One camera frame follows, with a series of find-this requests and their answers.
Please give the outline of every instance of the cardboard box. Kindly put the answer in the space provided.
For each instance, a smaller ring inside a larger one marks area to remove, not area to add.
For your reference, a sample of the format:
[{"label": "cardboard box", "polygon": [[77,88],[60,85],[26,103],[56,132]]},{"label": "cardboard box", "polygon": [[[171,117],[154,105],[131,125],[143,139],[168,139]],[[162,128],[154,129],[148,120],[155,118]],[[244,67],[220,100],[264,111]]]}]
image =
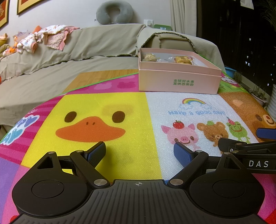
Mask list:
[{"label": "cardboard box", "polygon": [[[192,56],[196,65],[167,62],[143,62],[146,53],[157,58],[166,56]],[[221,69],[191,51],[141,48],[139,52],[139,90],[159,92],[188,92],[217,94]]]}]

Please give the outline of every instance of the cartoon frog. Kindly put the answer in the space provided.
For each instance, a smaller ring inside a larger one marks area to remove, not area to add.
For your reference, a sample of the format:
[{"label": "cartoon frog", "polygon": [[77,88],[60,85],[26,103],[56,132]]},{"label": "cartoon frog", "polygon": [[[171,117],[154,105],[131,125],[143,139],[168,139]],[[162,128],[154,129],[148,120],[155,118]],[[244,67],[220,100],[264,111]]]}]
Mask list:
[{"label": "cartoon frog", "polygon": [[238,141],[243,142],[241,138],[246,138],[246,143],[250,143],[249,137],[247,137],[247,131],[245,128],[240,124],[240,122],[232,121],[230,118],[228,118],[228,123],[226,124],[229,127],[229,131],[233,136],[238,138]]}]

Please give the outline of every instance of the brown oval eye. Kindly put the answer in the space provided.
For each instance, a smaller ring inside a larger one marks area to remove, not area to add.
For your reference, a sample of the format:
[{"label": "brown oval eye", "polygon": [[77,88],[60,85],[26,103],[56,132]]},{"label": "brown oval eye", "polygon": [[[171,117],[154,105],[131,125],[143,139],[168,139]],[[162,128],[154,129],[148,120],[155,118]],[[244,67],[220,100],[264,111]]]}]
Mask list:
[{"label": "brown oval eye", "polygon": [[68,114],[66,114],[64,121],[67,123],[72,122],[76,118],[76,116],[77,116],[77,112],[71,111]]},{"label": "brown oval eye", "polygon": [[256,117],[256,119],[257,119],[258,121],[262,121],[262,118],[261,118],[261,116],[260,116],[260,115],[255,114],[255,117]]},{"label": "brown oval eye", "polygon": [[125,118],[125,114],[122,111],[116,111],[113,115],[112,115],[112,120],[114,123],[121,123],[124,121]]}]

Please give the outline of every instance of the neck pillow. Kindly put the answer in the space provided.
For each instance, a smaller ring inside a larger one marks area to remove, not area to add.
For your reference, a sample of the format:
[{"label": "neck pillow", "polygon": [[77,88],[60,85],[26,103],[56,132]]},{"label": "neck pillow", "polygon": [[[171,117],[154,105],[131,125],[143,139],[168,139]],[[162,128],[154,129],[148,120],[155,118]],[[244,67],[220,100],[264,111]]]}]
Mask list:
[{"label": "neck pillow", "polygon": [[[117,16],[116,21],[112,22],[108,14],[109,9],[118,8],[120,14]],[[132,6],[126,1],[107,1],[100,5],[96,12],[96,19],[101,25],[113,23],[129,23],[133,16]]]}]

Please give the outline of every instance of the beige sofa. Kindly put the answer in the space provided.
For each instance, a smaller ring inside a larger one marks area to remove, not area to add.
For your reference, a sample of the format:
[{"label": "beige sofa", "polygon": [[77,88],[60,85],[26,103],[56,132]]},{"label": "beige sofa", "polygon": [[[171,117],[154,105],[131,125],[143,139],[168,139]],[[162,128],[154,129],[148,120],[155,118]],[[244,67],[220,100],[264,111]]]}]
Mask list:
[{"label": "beige sofa", "polygon": [[0,125],[14,126],[32,108],[61,94],[79,73],[137,69],[141,47],[196,51],[224,70],[217,46],[197,37],[142,24],[84,28],[72,32],[63,51],[39,44],[34,54],[14,53],[0,61]]}]

